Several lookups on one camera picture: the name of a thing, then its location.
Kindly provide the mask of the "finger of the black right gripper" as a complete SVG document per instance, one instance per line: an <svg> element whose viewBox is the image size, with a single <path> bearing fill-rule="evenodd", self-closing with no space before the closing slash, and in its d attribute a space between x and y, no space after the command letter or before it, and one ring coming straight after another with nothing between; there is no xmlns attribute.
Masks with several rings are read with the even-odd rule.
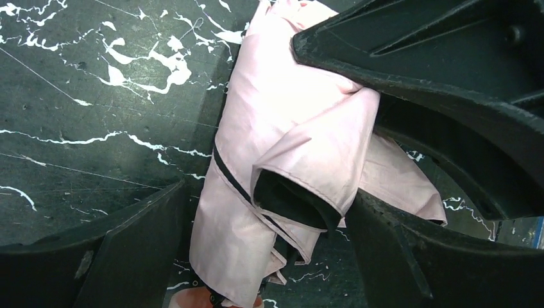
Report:
<svg viewBox="0 0 544 308"><path fill-rule="evenodd" d="M362 1L292 46L379 91L376 130L431 156L484 218L543 215L542 1Z"/></svg>

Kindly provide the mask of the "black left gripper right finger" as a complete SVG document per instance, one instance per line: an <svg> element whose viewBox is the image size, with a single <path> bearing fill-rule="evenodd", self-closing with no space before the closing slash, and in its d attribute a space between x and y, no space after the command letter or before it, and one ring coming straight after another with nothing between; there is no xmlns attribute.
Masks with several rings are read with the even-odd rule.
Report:
<svg viewBox="0 0 544 308"><path fill-rule="evenodd" d="M543 251L477 239L358 191L346 226L370 307L542 307Z"/></svg>

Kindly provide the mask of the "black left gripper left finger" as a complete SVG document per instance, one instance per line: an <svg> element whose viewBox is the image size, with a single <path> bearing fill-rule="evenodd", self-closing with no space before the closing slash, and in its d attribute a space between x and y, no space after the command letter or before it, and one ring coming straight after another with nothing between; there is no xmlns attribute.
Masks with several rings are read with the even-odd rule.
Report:
<svg viewBox="0 0 544 308"><path fill-rule="evenodd" d="M182 234L183 183L31 244L1 247L2 307L160 307Z"/></svg>

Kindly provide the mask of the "pink and black folding umbrella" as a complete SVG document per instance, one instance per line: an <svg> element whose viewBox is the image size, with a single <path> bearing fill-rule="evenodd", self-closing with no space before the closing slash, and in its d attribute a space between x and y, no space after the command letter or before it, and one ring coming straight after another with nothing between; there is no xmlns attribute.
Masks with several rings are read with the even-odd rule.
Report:
<svg viewBox="0 0 544 308"><path fill-rule="evenodd" d="M298 64L293 36L335 15L318 1L261 1L242 40L192 225L201 286L171 307L262 307L267 282L308 264L359 190L444 225L438 190L373 131L380 95Z"/></svg>

